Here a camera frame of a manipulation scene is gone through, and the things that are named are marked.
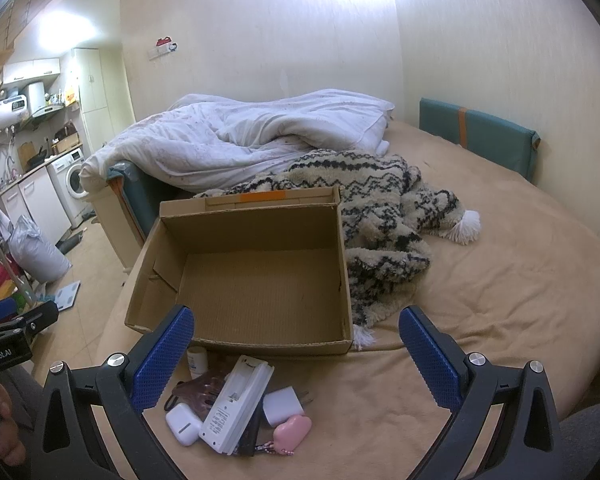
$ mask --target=ceiling light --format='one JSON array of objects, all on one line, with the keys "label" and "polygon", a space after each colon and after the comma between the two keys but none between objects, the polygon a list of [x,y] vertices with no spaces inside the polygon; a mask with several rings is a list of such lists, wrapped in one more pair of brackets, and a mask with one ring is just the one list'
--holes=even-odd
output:
[{"label": "ceiling light", "polygon": [[54,10],[40,18],[38,43],[56,54],[66,52],[95,35],[96,29],[90,20],[77,14]]}]

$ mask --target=countertop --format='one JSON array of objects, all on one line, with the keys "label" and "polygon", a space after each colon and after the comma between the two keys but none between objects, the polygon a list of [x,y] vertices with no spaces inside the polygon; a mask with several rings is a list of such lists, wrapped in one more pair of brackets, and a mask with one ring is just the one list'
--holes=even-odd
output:
[{"label": "countertop", "polygon": [[76,148],[80,148],[81,146],[82,146],[82,143],[80,142],[80,144],[76,144],[75,146],[70,147],[68,150],[65,150],[62,153],[58,153],[57,155],[53,155],[52,157],[50,157],[47,160],[45,160],[39,166],[36,166],[35,168],[33,168],[33,170],[27,171],[27,173],[25,173],[23,176],[18,177],[16,180],[14,180],[13,182],[11,182],[9,185],[7,185],[3,189],[1,189],[0,190],[0,197],[2,195],[4,195],[8,190],[10,190],[13,186],[17,186],[19,183],[21,183],[23,180],[25,180],[28,176],[33,175],[37,170],[41,170],[42,168],[46,168],[49,164],[51,164],[54,160],[56,160],[56,158],[59,158],[59,157],[61,157],[63,155],[66,155],[67,153],[72,152],[73,150],[75,150]]}]

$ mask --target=metal screw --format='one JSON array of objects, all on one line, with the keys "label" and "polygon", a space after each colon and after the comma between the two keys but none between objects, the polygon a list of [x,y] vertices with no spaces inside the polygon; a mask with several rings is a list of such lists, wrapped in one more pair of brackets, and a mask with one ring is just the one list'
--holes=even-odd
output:
[{"label": "metal screw", "polygon": [[472,354],[469,354],[469,361],[476,366],[482,366],[487,362],[487,358],[482,354],[478,354],[478,352],[473,352]]},{"label": "metal screw", "polygon": [[540,361],[531,361],[529,363],[529,368],[531,368],[536,374],[542,373],[544,367]]},{"label": "metal screw", "polygon": [[123,362],[125,362],[125,357],[122,354],[113,354],[107,359],[109,366],[120,366]]},{"label": "metal screw", "polygon": [[59,374],[62,371],[62,368],[64,368],[64,363],[62,361],[54,361],[51,363],[49,371],[53,374]]}]

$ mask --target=white cabinet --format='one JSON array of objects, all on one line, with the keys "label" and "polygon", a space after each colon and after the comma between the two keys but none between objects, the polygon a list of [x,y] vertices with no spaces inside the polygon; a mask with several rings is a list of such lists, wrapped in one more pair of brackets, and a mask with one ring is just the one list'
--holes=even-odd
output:
[{"label": "white cabinet", "polygon": [[18,186],[13,186],[10,190],[7,190],[1,196],[4,208],[6,209],[7,216],[13,225],[16,225],[20,215],[26,216],[31,220],[31,215],[27,209],[27,205],[24,202],[22,193]]},{"label": "white cabinet", "polygon": [[71,227],[44,166],[18,184],[20,192],[43,236],[53,245]]},{"label": "white cabinet", "polygon": [[29,79],[33,74],[33,61],[21,61],[19,63],[9,63],[2,69],[2,84],[18,82],[23,79]]},{"label": "white cabinet", "polygon": [[53,75],[60,73],[60,59],[52,57],[50,59],[34,59],[33,74],[36,75]]},{"label": "white cabinet", "polygon": [[79,70],[78,87],[82,112],[91,112],[106,107],[107,96],[102,80],[100,51],[96,48],[76,48],[74,57]]},{"label": "white cabinet", "polygon": [[82,114],[91,153],[95,153],[114,137],[109,108],[104,107]]}]

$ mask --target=floor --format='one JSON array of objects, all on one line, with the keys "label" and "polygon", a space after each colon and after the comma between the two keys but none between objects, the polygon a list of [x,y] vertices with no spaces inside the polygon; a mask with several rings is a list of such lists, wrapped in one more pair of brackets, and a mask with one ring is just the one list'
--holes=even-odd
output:
[{"label": "floor", "polygon": [[58,321],[39,334],[34,343],[33,376],[41,384],[53,361],[65,361],[71,368],[96,364],[93,357],[100,336],[126,278],[102,226],[87,220],[75,232],[81,230],[82,242],[66,255],[72,263],[71,269],[46,289],[47,294],[53,294],[80,280],[74,306],[60,312]]}]

